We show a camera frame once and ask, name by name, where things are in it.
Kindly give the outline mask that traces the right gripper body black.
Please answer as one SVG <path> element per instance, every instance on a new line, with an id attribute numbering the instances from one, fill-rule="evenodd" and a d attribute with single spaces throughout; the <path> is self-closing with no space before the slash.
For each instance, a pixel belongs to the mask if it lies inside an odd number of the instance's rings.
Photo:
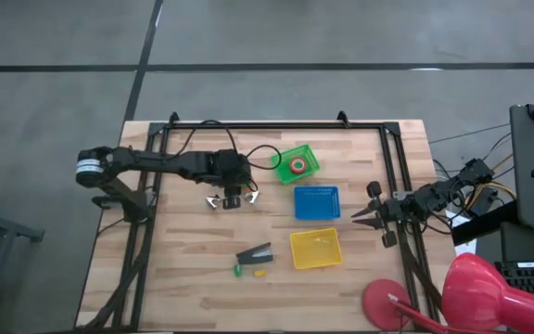
<path id="1" fill-rule="evenodd" d="M 386 248 L 390 248 L 399 243 L 403 248 L 409 247 L 406 237 L 407 213 L 402 205 L 406 203 L 409 195 L 408 191 L 395 191 L 390 199 L 382 201 L 381 185 L 377 181 L 370 182 L 367 187 L 367 194 L 371 201 L 368 204 L 370 208 L 377 208 L 374 212 L 374 218 L 380 218 L 383 221 L 382 241 Z"/>

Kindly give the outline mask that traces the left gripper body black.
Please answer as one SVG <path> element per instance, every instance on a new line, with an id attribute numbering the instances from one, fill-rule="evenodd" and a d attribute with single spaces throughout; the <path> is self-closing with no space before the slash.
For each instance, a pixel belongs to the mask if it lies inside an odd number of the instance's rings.
<path id="1" fill-rule="evenodd" d="M 233 148 L 212 153 L 211 174 L 216 177 L 215 185 L 223 189 L 227 198 L 239 197 L 242 188 L 252 183 L 248 158 Z"/>

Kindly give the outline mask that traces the black stapler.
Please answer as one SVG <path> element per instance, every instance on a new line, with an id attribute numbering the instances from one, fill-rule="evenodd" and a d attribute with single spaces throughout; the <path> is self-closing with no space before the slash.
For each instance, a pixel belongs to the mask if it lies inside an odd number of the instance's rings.
<path id="1" fill-rule="evenodd" d="M 236 259 L 240 265 L 269 263 L 273 260 L 271 243 L 267 242 L 260 246 L 241 251 L 236 255 Z"/>

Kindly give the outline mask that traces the blue plastic basket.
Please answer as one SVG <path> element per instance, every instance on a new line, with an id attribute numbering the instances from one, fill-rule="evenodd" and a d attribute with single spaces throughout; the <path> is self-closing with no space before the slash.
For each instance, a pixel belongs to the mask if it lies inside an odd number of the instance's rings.
<path id="1" fill-rule="evenodd" d="M 294 212 L 299 220 L 332 220 L 340 217 L 336 186 L 296 186 Z"/>

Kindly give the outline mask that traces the yellow plastic basket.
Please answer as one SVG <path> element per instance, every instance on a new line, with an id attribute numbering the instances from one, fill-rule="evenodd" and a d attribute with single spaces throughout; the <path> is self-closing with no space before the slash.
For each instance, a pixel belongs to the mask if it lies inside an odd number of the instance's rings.
<path id="1" fill-rule="evenodd" d="M 335 228 L 292 233 L 289 240 L 293 264 L 298 270 L 343 263 Z"/>

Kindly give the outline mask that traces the white paper sheet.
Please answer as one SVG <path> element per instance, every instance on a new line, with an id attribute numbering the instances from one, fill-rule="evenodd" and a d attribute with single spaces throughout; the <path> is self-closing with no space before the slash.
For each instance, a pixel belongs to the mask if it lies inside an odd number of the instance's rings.
<path id="1" fill-rule="evenodd" d="M 457 215 L 455 212 L 445 211 L 445 213 L 446 213 L 447 218 L 451 220 L 453 227 L 457 227 L 459 225 L 468 223 L 470 221 L 469 218 L 463 217 L 462 215 Z M 464 244 L 455 246 L 455 252 L 457 256 L 460 256 L 464 253 L 475 254 L 476 249 L 477 249 L 477 239 L 473 239 Z"/>

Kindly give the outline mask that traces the green plastic basket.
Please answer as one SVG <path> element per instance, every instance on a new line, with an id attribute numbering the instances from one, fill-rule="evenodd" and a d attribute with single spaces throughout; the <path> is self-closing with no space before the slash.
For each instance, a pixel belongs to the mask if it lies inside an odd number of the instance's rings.
<path id="1" fill-rule="evenodd" d="M 289 170 L 289 162 L 294 157 L 302 157 L 307 162 L 307 169 L 304 173 L 293 174 Z M 320 164 L 308 144 L 285 150 L 279 155 L 275 154 L 271 157 L 271 160 L 273 164 L 279 162 L 279 165 L 274 171 L 283 185 L 298 182 L 301 179 L 312 176 L 320 170 Z"/>

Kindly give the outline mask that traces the red desk lamp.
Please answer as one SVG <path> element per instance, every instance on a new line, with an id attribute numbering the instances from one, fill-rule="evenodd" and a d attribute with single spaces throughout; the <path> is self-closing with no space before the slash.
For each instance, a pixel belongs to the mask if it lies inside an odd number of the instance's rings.
<path id="1" fill-rule="evenodd" d="M 411 270 L 444 316 L 440 323 L 422 315 L 408 291 L 389 279 L 370 282 L 362 292 L 362 311 L 370 323 L 385 331 L 400 331 L 412 322 L 429 334 L 490 334 L 499 326 L 519 334 L 534 334 L 534 294 L 511 287 L 482 258 L 464 253 L 456 257 L 439 290 L 411 260 Z"/>

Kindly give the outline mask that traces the black flat device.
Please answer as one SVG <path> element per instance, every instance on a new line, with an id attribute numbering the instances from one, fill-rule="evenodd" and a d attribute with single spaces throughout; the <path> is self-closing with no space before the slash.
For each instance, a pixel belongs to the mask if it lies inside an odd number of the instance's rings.
<path id="1" fill-rule="evenodd" d="M 502 223 L 502 259 L 506 262 L 534 262 L 534 228 Z"/>

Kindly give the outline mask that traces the black table frame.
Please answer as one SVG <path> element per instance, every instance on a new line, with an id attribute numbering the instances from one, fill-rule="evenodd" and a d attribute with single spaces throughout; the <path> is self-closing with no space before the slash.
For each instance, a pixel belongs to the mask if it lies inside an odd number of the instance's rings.
<path id="1" fill-rule="evenodd" d="M 76 319 L 79 334 L 139 331 L 364 331 L 362 289 L 388 278 L 407 288 L 426 313 L 432 303 L 407 270 L 398 247 L 386 248 L 378 231 L 351 216 L 367 203 L 366 186 L 378 181 L 385 195 L 436 178 L 424 125 L 407 121 L 240 121 L 199 126 L 177 117 L 127 122 L 123 146 L 174 153 L 182 148 L 237 148 L 253 162 L 259 197 L 254 205 L 212 209 L 208 185 L 173 174 L 125 172 L 120 180 L 143 190 L 149 221 L 132 225 L 121 208 L 102 213 Z M 276 150 L 311 146 L 320 170 L 309 185 L 336 186 L 340 217 L 300 221 L 293 192 L 268 163 Z M 292 233 L 337 230 L 343 263 L 294 267 Z M 241 265 L 236 255 L 270 242 L 273 260 Z M 265 269 L 266 276 L 253 272 Z"/>

